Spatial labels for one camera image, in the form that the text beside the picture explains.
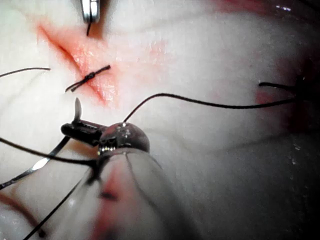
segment moist tissue surface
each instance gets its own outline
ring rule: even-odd
[[[159,92],[231,105],[292,97],[258,83],[294,85],[309,57],[308,76],[315,75],[317,12],[297,0],[238,2],[110,0],[87,37],[78,1],[1,1],[0,74],[51,71],[0,78],[0,136],[50,152],[73,119],[76,97],[84,120],[107,126]],[[157,98],[130,122],[149,137],[151,155],[205,239],[319,237],[316,104],[228,110]],[[70,141],[61,155],[93,158],[96,149]],[[0,144],[0,182],[38,159]],[[30,218],[41,221],[85,171],[52,161],[0,192],[0,238],[26,236]]]

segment forceps tip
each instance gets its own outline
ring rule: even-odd
[[[98,23],[100,19],[100,0],[81,0],[83,21],[86,24]]]

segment forceps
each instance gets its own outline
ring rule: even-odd
[[[83,21],[86,24],[97,23],[100,19],[100,0],[80,0]]]

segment blood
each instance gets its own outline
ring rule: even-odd
[[[271,80],[275,84],[296,86],[296,90],[287,91],[281,88],[257,87],[255,101],[257,104],[270,103],[292,97],[301,98],[302,101],[290,105],[259,109],[260,114],[274,116],[283,130],[291,133],[300,133],[308,130],[315,121],[314,111],[310,111],[310,103],[317,104],[317,99],[307,99],[308,96],[316,96],[315,91],[319,89],[319,57],[318,51],[313,50],[314,56],[302,55],[301,58],[284,59],[279,58],[276,64],[276,75],[278,79]]]
[[[270,12],[270,4],[262,0],[211,0],[218,12],[251,12],[266,15]]]
[[[163,40],[132,44],[125,36],[90,38],[83,27],[57,27],[43,19],[38,22],[37,40],[47,42],[63,65],[74,73],[72,83],[82,80],[90,72],[111,66],[77,89],[77,92],[93,97],[96,105],[117,107],[121,83],[131,79],[135,85],[153,84],[166,64],[166,43]],[[72,83],[66,81],[65,87]]]
[[[101,197],[90,239],[102,239],[102,236],[112,233],[115,229],[125,228],[124,224],[129,218],[136,219],[139,216],[139,203],[127,162],[117,160],[108,164],[111,172],[102,192],[110,194],[113,198]]]

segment red blood stain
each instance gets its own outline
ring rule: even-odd
[[[302,100],[308,96],[316,96],[317,89],[312,82],[317,81],[319,74],[319,66],[317,61],[311,60],[309,57],[296,59],[296,65],[292,61],[280,58],[277,65],[277,74],[279,80],[270,81],[275,84],[283,84],[286,86],[295,86],[292,91],[280,88],[259,87],[255,93],[255,101],[257,104],[271,103],[284,99],[291,99],[295,96],[302,97]],[[308,110],[308,103],[299,101],[292,104],[286,104],[279,107],[268,107],[260,110],[261,114],[274,116],[280,121],[280,125],[289,132],[303,132],[308,129],[313,121],[313,116]]]
[[[102,67],[111,68],[91,79],[77,91],[95,97],[103,106],[118,106],[121,81],[134,85],[153,84],[166,63],[165,42],[130,39],[111,35],[108,39],[87,37],[84,29],[75,26],[56,27],[42,20],[36,26],[37,40],[46,41],[57,57],[75,73],[74,82]],[[66,81],[66,88],[73,82]]]
[[[139,214],[136,186],[127,162],[117,160],[110,167],[111,173],[102,192],[111,194],[115,199],[101,198],[91,239],[101,239],[102,236],[119,229],[124,224],[124,219],[136,219]]]
[[[251,12],[266,15],[270,12],[270,5],[262,0],[211,0],[218,12]]]

